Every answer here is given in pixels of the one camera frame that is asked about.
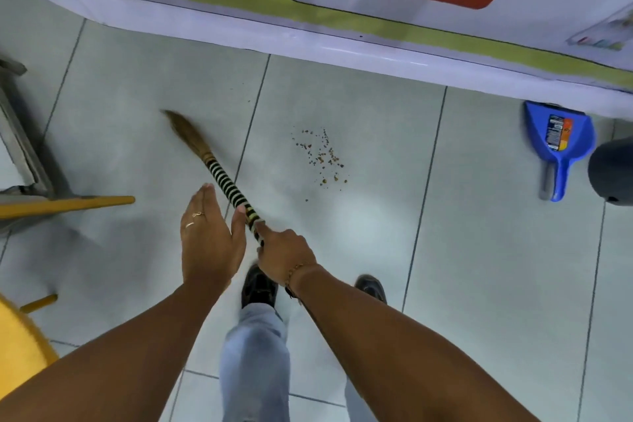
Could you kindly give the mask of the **person's right jeans leg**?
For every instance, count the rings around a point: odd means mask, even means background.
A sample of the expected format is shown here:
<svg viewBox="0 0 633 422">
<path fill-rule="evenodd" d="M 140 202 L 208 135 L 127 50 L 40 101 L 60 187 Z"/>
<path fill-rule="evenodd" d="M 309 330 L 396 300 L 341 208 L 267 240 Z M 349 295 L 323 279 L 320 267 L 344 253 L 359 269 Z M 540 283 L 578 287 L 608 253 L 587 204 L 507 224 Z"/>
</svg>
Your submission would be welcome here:
<svg viewBox="0 0 633 422">
<path fill-rule="evenodd" d="M 378 422 L 375 415 L 360 396 L 349 378 L 346 379 L 344 390 L 347 413 L 350 422 Z"/>
</svg>

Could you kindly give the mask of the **person's right hand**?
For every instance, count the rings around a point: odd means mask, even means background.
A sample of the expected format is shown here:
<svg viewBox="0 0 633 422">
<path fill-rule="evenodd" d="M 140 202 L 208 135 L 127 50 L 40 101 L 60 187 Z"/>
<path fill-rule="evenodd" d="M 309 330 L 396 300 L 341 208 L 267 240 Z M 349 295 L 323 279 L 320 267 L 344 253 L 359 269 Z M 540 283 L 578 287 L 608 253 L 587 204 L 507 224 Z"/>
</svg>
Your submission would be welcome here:
<svg viewBox="0 0 633 422">
<path fill-rule="evenodd" d="M 259 268 L 274 282 L 294 291 L 293 282 L 302 272 L 318 266 L 306 239 L 291 229 L 278 231 L 278 255 L 275 260 L 258 259 Z"/>
</svg>

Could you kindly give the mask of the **counter with printed banner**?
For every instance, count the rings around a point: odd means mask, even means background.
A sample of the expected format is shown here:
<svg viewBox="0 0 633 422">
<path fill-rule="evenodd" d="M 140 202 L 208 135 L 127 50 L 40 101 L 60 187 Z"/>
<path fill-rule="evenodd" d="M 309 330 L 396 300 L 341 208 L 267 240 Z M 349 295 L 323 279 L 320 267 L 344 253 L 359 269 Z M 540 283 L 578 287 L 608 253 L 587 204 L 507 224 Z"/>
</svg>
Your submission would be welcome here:
<svg viewBox="0 0 633 422">
<path fill-rule="evenodd" d="M 633 0 L 49 0 L 103 25 L 633 121 Z"/>
</svg>

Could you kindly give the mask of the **person's left black shoe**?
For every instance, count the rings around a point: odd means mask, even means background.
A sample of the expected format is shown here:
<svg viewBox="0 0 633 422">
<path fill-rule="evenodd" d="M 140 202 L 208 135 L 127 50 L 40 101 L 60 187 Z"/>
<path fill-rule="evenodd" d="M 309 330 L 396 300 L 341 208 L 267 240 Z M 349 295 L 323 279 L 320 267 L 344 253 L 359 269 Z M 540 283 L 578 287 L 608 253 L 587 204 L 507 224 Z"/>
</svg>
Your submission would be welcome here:
<svg viewBox="0 0 633 422">
<path fill-rule="evenodd" d="M 241 308 L 252 304 L 264 304 L 275 308 L 279 284 L 270 279 L 253 263 L 246 273 L 241 291 Z"/>
</svg>

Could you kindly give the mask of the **person's left forearm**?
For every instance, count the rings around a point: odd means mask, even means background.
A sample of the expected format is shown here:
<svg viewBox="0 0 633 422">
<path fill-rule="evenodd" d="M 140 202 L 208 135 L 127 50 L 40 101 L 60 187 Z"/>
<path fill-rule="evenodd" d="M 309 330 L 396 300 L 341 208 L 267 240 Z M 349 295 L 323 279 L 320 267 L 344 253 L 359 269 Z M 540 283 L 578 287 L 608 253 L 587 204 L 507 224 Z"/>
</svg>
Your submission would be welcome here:
<svg viewBox="0 0 633 422">
<path fill-rule="evenodd" d="M 0 422 L 158 422 L 201 327 L 230 282 L 182 283 L 0 400 Z"/>
</svg>

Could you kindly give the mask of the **person's jeans leg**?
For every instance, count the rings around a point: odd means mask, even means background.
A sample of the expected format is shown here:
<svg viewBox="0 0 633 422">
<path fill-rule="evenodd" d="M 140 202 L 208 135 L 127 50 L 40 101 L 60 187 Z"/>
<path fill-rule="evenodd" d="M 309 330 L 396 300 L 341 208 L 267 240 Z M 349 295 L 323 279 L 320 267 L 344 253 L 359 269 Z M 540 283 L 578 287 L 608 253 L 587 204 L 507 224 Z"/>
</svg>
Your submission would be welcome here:
<svg viewBox="0 0 633 422">
<path fill-rule="evenodd" d="M 360 396 L 349 378 L 346 379 L 344 390 L 347 413 L 350 422 L 378 422 L 375 415 Z"/>
<path fill-rule="evenodd" d="M 220 354 L 223 422 L 289 422 L 287 328 L 268 304 L 248 304 Z"/>
</svg>

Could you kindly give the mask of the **scattered brown crumbs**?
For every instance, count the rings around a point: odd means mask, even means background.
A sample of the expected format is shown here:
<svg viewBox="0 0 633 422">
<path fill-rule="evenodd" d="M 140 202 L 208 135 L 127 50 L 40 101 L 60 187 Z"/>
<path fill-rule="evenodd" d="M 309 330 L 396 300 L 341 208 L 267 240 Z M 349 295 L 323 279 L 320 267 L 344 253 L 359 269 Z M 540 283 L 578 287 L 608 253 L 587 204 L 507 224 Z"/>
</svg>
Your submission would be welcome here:
<svg viewBox="0 0 633 422">
<path fill-rule="evenodd" d="M 297 202 L 317 202 L 348 188 L 349 172 L 326 128 L 293 124 L 289 154 L 289 189 Z"/>
</svg>

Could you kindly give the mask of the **person's right forearm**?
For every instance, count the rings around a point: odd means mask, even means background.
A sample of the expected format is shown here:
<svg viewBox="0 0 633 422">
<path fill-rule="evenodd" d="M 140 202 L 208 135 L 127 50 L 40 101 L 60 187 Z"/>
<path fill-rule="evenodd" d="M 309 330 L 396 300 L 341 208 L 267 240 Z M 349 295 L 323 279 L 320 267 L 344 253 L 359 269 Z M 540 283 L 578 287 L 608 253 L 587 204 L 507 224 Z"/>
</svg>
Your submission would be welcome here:
<svg viewBox="0 0 633 422">
<path fill-rule="evenodd" d="M 449 340 L 321 265 L 292 285 L 379 422 L 539 422 Z"/>
</svg>

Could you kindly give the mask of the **person's right black shoe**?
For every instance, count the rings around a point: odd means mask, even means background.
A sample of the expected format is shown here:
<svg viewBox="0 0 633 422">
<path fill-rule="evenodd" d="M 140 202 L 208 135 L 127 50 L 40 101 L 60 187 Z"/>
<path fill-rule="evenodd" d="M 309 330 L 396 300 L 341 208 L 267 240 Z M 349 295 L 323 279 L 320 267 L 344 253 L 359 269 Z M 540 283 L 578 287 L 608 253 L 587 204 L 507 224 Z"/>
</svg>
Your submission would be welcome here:
<svg viewBox="0 0 633 422">
<path fill-rule="evenodd" d="M 386 294 L 382 283 L 370 274 L 361 274 L 357 277 L 354 287 L 370 297 L 387 304 Z"/>
</svg>

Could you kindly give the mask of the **person's left hand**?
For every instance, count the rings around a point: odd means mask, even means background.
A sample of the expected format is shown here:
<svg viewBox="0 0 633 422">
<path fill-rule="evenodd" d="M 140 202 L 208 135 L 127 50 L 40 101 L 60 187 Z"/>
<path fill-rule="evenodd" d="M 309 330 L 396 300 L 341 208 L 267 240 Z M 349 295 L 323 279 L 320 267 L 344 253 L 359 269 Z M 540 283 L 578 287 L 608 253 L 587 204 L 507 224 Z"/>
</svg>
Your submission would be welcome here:
<svg viewBox="0 0 633 422">
<path fill-rule="evenodd" d="M 217 293 L 227 289 L 246 252 L 246 244 L 232 244 L 230 225 L 220 210 L 215 186 L 201 186 L 180 220 L 184 282 Z"/>
</svg>

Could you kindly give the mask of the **person's left jeans leg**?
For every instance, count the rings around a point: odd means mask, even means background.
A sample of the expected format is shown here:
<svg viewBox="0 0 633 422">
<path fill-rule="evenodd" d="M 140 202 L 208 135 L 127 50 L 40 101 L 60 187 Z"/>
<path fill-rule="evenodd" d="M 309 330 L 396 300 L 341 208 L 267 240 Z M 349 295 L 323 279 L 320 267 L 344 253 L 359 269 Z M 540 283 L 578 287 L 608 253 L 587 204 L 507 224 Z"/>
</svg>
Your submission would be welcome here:
<svg viewBox="0 0 633 422">
<path fill-rule="evenodd" d="M 289 422 L 287 328 L 268 304 L 248 304 L 220 354 L 223 422 Z"/>
</svg>

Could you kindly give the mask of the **person's black shoe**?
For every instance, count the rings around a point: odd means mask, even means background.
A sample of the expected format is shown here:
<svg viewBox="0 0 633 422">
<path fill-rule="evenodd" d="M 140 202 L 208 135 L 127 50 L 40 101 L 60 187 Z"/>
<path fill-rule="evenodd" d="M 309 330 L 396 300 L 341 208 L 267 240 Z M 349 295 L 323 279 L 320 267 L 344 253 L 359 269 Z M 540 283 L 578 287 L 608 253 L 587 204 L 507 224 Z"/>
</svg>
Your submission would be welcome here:
<svg viewBox="0 0 633 422">
<path fill-rule="evenodd" d="M 246 273 L 241 291 L 241 308 L 252 304 L 264 304 L 275 308 L 279 284 L 270 279 L 253 263 Z"/>
<path fill-rule="evenodd" d="M 387 304 L 386 294 L 382 283 L 370 274 L 361 274 L 357 277 L 354 287 L 370 297 Z"/>
</svg>

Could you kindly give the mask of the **dark grey bin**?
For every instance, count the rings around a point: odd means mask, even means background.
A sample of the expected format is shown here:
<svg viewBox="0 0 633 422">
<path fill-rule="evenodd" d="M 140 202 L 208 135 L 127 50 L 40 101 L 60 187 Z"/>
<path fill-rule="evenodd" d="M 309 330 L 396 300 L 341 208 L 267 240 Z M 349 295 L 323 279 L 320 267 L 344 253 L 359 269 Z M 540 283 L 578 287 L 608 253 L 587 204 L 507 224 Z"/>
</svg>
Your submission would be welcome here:
<svg viewBox="0 0 633 422">
<path fill-rule="evenodd" d="M 605 202 L 633 207 L 633 136 L 598 146 L 590 156 L 588 176 Z"/>
</svg>

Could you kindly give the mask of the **yellow pole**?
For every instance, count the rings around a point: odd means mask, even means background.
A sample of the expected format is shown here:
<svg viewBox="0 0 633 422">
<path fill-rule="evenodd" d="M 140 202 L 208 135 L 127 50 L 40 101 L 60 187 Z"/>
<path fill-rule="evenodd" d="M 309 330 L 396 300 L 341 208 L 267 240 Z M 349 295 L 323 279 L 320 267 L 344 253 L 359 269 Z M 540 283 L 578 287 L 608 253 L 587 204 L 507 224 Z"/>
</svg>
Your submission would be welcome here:
<svg viewBox="0 0 633 422">
<path fill-rule="evenodd" d="M 80 210 L 131 205 L 134 196 L 78 196 L 48 199 L 43 196 L 0 195 L 0 220 L 47 216 Z"/>
</svg>

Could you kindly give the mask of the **striped handle grass broom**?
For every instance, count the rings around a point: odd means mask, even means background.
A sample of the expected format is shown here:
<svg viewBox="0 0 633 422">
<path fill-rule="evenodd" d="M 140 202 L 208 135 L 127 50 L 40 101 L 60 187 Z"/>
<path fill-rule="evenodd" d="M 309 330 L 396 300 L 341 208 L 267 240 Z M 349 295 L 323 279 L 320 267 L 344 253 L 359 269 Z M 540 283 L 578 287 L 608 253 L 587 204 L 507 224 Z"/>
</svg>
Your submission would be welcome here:
<svg viewBox="0 0 633 422">
<path fill-rule="evenodd" d="M 178 112 L 162 109 L 161 113 L 168 118 L 172 130 L 178 138 L 203 162 L 233 208 L 237 209 L 240 206 L 244 208 L 248 229 L 259 246 L 263 247 L 265 242 L 256 228 L 256 224 L 261 220 L 261 217 L 218 162 L 202 133 L 192 122 Z"/>
</svg>

